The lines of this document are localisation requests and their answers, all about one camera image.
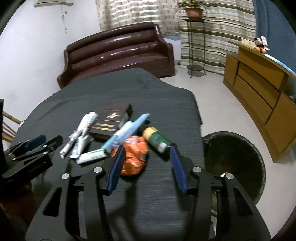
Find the green glass bottle yellow label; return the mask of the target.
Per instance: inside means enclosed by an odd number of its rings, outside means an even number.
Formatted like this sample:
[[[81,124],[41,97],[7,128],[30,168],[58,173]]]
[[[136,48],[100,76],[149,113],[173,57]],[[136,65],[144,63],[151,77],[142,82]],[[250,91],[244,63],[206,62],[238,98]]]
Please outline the green glass bottle yellow label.
[[[173,145],[173,142],[162,135],[156,128],[151,126],[144,128],[142,137],[161,154],[168,153]]]

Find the white blue milk powder sachet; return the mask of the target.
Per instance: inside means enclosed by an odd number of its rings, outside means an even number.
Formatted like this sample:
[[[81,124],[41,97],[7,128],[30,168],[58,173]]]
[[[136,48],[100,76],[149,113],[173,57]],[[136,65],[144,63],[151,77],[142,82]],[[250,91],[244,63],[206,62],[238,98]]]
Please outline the white blue milk powder sachet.
[[[70,158],[71,159],[78,159],[80,155],[82,154],[84,148],[87,146],[87,144],[91,140],[91,136],[89,135],[89,131],[94,125],[95,121],[98,118],[98,114],[96,112],[89,112],[85,116],[83,116],[81,122],[79,123],[79,126],[76,130],[77,133],[79,133],[74,148],[72,149]]]

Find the small cardboard box on sideboard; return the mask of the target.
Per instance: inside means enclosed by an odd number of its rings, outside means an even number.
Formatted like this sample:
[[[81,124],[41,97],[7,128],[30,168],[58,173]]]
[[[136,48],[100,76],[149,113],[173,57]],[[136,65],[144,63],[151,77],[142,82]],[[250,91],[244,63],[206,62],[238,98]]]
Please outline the small cardboard box on sideboard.
[[[253,48],[255,46],[255,42],[244,39],[244,38],[241,39],[241,44],[245,45],[245,46],[247,46],[249,48]]]

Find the light blue toothpaste box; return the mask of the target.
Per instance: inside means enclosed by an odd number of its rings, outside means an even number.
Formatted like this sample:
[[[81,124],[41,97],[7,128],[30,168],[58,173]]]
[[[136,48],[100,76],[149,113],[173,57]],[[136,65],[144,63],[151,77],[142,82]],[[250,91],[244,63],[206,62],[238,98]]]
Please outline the light blue toothpaste box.
[[[136,133],[138,128],[147,120],[149,115],[149,113],[143,113],[135,121],[127,121],[102,145],[101,148],[110,154],[113,149],[117,149],[120,145],[123,145],[129,136]]]

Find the blue curtain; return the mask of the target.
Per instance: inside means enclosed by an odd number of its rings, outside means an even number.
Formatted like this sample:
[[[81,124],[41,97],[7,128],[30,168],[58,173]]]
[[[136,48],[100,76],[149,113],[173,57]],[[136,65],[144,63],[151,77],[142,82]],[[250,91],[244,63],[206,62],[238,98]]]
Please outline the blue curtain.
[[[253,1],[256,36],[267,39],[268,54],[295,71],[295,32],[272,1]]]

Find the potted green plant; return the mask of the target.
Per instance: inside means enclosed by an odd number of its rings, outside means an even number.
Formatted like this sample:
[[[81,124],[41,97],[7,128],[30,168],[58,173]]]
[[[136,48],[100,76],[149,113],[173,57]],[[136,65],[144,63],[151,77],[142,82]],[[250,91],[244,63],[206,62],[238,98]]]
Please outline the potted green plant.
[[[203,17],[204,9],[198,1],[180,1],[177,6],[186,12],[187,18],[190,20],[201,20]]]

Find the dark cigarette carton box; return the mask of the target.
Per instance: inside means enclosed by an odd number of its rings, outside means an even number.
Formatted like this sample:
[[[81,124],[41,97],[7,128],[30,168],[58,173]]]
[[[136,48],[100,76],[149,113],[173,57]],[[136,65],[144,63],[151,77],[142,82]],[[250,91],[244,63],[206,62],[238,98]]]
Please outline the dark cigarette carton box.
[[[107,102],[89,133],[98,140],[109,139],[131,117],[132,105],[129,102]]]

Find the striped beige curtain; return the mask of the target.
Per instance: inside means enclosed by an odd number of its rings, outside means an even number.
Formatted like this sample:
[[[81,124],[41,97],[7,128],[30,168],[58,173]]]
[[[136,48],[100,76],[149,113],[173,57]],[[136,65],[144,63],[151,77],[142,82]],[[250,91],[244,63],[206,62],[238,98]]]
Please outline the striped beige curtain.
[[[253,1],[199,1],[203,23],[191,23],[189,30],[184,10],[179,13],[181,61],[186,67],[192,61],[205,70],[224,74],[226,55],[238,53],[238,47],[229,41],[242,38],[253,40],[256,20]]]

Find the dark brown leather sofa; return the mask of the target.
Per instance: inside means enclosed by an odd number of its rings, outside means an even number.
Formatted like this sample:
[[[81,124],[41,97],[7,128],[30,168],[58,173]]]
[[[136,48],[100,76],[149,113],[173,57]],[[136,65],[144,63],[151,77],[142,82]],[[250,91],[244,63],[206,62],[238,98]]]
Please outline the dark brown leather sofa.
[[[60,88],[130,68],[142,68],[156,77],[175,75],[173,46],[154,22],[116,27],[77,40],[64,50],[64,63],[57,77]]]

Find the wooden sideboard cabinet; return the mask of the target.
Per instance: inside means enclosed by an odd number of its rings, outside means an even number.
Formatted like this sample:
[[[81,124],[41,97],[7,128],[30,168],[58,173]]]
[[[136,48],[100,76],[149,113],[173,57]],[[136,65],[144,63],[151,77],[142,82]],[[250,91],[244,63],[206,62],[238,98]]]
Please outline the wooden sideboard cabinet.
[[[227,54],[223,83],[248,112],[277,162],[295,146],[295,103],[284,92],[295,73],[268,54],[235,45],[238,54]]]

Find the white green small tube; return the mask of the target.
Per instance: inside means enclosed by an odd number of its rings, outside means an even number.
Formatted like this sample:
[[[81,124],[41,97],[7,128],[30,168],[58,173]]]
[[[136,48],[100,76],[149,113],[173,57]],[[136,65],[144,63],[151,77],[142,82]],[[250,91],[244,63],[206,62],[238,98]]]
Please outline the white green small tube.
[[[107,157],[108,157],[108,155],[105,153],[105,149],[100,148],[100,149],[96,149],[96,150],[93,150],[91,152],[87,152],[87,153],[82,154],[76,160],[76,163],[77,164],[84,164],[86,162],[101,160],[101,159],[104,159],[104,158],[107,158]]]

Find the wooden chair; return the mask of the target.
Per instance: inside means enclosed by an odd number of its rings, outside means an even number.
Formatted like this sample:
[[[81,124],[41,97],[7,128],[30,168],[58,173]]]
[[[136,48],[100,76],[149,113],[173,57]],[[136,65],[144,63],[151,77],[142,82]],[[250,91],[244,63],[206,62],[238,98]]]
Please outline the wooden chair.
[[[6,113],[5,111],[3,111],[3,118],[4,118],[4,120],[12,121],[13,123],[17,124],[18,127],[20,127],[20,125],[21,125],[20,120],[18,120],[17,118],[14,118],[10,114]],[[12,127],[10,127],[7,123],[5,123],[4,121],[3,121],[2,127],[3,127],[3,130],[2,130],[1,135],[2,135],[3,141],[11,143],[16,135],[16,131]]]

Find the knotted white paper roll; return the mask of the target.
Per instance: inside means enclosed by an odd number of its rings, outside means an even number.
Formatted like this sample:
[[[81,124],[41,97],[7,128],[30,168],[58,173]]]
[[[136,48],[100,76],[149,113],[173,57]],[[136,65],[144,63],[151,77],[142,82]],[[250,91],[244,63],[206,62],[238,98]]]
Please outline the knotted white paper roll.
[[[69,152],[69,150],[71,149],[71,147],[73,146],[73,144],[76,142],[76,140],[78,139],[78,137],[81,135],[81,133],[82,133],[82,131],[75,131],[72,135],[69,136],[69,141],[63,147],[63,149],[60,151],[60,157],[62,159],[65,158],[65,156],[67,155],[67,153]]]

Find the white wall air conditioner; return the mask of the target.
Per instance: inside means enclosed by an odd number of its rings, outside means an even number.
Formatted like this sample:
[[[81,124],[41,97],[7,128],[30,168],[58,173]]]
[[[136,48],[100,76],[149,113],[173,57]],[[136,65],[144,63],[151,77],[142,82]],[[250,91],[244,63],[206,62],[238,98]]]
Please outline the white wall air conditioner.
[[[41,6],[73,6],[74,1],[71,0],[34,0],[34,7],[41,7]]]

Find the Mickey Mouse plush toy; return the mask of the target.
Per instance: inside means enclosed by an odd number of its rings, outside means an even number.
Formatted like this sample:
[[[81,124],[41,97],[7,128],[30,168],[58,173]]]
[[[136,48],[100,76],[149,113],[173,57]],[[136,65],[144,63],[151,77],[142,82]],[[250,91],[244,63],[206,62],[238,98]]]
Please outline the Mickey Mouse plush toy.
[[[265,54],[270,49],[268,48],[266,37],[260,36],[254,38],[254,50],[256,50],[259,53]]]

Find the orange plastic bag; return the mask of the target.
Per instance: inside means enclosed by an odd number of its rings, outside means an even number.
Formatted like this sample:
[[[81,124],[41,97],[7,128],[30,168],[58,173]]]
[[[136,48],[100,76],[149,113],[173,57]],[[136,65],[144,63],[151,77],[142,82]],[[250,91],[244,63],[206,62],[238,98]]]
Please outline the orange plastic bag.
[[[134,176],[144,170],[148,154],[148,145],[143,137],[129,136],[123,144],[125,162],[121,176]]]

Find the patterned sheer curtain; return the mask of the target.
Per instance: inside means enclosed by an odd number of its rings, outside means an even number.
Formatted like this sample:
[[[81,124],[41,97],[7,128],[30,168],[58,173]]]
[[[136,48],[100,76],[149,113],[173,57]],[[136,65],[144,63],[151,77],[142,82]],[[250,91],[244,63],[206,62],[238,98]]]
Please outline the patterned sheer curtain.
[[[180,32],[177,1],[96,1],[100,30],[145,22],[158,24],[163,35]]]

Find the black wicker trash bin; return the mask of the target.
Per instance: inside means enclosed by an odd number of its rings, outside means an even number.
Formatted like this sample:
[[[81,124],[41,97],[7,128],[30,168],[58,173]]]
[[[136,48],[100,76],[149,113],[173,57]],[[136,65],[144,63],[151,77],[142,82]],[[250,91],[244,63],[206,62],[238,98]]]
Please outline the black wicker trash bin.
[[[220,176],[231,173],[258,204],[266,183],[266,169],[259,150],[237,133],[220,131],[203,137],[205,169]]]

